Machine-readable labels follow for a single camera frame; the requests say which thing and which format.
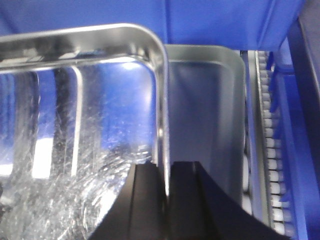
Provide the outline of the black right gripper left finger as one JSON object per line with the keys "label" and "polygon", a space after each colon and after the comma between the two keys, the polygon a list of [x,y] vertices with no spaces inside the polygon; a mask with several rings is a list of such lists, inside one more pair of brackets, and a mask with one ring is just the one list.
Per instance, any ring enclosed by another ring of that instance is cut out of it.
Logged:
{"label": "black right gripper left finger", "polygon": [[133,164],[126,181],[90,240],[164,240],[165,193],[158,167]]}

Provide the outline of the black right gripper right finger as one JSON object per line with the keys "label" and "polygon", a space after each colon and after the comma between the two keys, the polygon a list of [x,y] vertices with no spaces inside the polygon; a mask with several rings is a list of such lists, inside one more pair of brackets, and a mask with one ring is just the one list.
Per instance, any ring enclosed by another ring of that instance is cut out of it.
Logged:
{"label": "black right gripper right finger", "polygon": [[287,239],[242,209],[198,161],[171,166],[168,227],[171,240]]}

